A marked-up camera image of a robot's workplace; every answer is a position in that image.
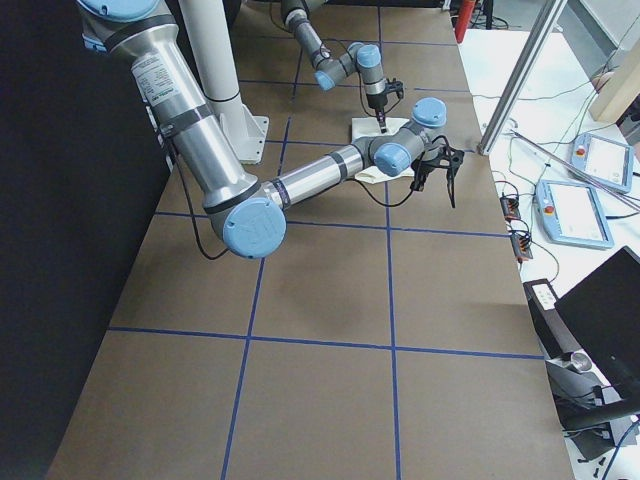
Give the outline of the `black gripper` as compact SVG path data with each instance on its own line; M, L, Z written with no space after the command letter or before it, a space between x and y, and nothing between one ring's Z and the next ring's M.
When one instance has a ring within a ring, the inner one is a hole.
M444 146L434 150L434 153L435 156L431 159L425 159L424 154L422 154L412 162L414 177L410 184L410 189L414 192L422 192L430 173L436 169L444 169L446 171L449 201L451 207L456 208L455 177L463 164L465 152Z
M364 91L366 94L367 104L370 108L375 109L376 120L382 134L388 132L386 124L386 116L383 110L388 104L388 96L395 94L397 100L404 98L404 84L402 81L393 78L381 79L379 81L364 81Z

